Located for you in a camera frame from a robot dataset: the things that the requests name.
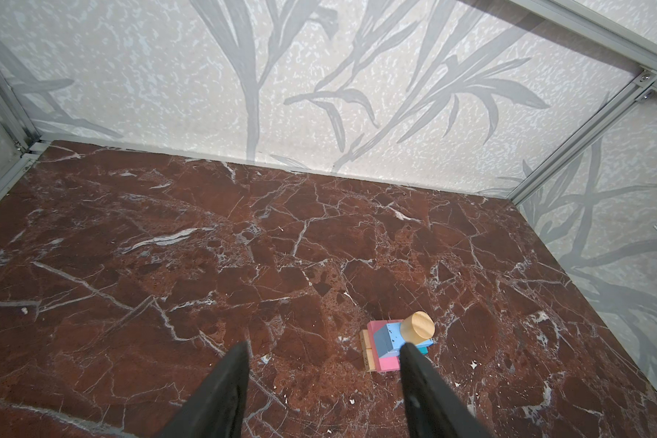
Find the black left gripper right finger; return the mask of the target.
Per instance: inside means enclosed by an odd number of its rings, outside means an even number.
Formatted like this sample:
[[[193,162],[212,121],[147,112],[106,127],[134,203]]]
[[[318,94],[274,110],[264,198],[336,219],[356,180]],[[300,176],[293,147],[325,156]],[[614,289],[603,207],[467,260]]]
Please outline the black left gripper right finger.
[[[399,360],[410,437],[492,437],[416,346],[401,346]]]

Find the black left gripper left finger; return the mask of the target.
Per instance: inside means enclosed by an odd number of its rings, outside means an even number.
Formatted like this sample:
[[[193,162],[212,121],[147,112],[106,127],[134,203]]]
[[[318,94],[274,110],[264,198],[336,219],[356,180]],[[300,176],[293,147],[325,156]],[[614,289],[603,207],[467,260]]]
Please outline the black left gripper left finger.
[[[215,365],[158,437],[239,437],[249,381],[247,344],[239,342]]]

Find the pink block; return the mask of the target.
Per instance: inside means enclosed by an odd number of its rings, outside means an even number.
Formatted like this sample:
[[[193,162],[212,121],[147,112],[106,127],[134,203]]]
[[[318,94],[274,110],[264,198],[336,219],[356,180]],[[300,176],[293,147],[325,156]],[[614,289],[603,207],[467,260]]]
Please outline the pink block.
[[[391,319],[368,323],[376,372],[400,370],[400,350],[405,343],[400,333],[401,322],[401,319]]]

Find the light blue long block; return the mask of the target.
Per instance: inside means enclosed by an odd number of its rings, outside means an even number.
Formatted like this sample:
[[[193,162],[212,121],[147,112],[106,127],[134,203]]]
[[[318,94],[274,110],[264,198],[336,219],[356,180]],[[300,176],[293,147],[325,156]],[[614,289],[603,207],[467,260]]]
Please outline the light blue long block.
[[[435,325],[424,312],[399,321],[371,321],[368,331],[378,359],[398,357],[406,343],[412,343],[422,354],[434,344]]]

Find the natural wood cylinder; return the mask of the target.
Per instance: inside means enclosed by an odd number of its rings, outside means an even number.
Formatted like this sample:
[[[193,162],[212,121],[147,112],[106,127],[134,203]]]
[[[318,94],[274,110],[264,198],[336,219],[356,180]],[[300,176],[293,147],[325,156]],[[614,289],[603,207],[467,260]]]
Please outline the natural wood cylinder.
[[[435,334],[434,321],[424,311],[414,312],[400,323],[400,333],[405,342],[414,345],[431,342]]]

